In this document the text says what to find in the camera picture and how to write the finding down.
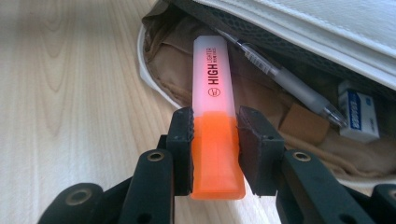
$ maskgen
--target pen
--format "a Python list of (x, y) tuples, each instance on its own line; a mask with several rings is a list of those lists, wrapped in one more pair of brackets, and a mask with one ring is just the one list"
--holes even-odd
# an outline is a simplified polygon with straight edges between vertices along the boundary
[(244, 51), (245, 56), (254, 65), (260, 68), (265, 75), (271, 77), (277, 84), (294, 95), (311, 111), (340, 127), (347, 126), (347, 120), (326, 98), (309, 88), (292, 72), (285, 67), (271, 64), (256, 50), (251, 48), (249, 43), (244, 43), (235, 36), (229, 35), (221, 30), (216, 29), (216, 31)]

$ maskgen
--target black plastic bracket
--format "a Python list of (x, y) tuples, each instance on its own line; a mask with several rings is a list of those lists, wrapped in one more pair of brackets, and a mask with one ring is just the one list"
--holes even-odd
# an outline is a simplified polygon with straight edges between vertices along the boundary
[(285, 152), (281, 173), (276, 208), (282, 223), (374, 223), (310, 152)]
[(175, 111), (166, 137), (166, 150), (174, 159), (176, 196), (186, 196), (192, 192), (191, 141), (193, 132), (192, 108), (184, 107)]
[(284, 153), (285, 141), (258, 110), (241, 106), (238, 114), (239, 165), (253, 194), (276, 195), (275, 165)]
[(92, 211), (103, 197), (100, 186), (80, 183), (62, 191), (47, 208), (39, 224), (91, 223)]
[(120, 213), (120, 224), (173, 223), (173, 158), (163, 149), (143, 153)]

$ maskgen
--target wooden table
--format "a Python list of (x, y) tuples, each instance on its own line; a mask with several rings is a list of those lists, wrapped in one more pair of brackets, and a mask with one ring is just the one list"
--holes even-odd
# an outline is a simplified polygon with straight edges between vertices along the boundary
[[(140, 79), (136, 59), (154, 3), (0, 2), (1, 223), (37, 223), (77, 183), (119, 184), (167, 133), (175, 109)], [(176, 223), (277, 223), (274, 202), (177, 197)]]

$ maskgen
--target orange highlighter barrel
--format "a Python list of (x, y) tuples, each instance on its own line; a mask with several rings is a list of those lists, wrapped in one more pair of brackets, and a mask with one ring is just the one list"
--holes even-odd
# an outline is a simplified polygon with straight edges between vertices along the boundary
[(239, 142), (227, 44), (221, 36), (194, 41), (192, 108), (194, 181), (197, 200), (235, 200), (245, 196), (238, 164)]

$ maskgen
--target white highlighter cap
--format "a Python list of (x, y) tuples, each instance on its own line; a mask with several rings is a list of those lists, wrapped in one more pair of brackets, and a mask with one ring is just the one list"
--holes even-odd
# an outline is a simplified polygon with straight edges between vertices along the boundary
[(227, 43), (218, 35), (201, 35), (194, 41), (192, 108), (195, 117), (222, 111), (235, 117)]

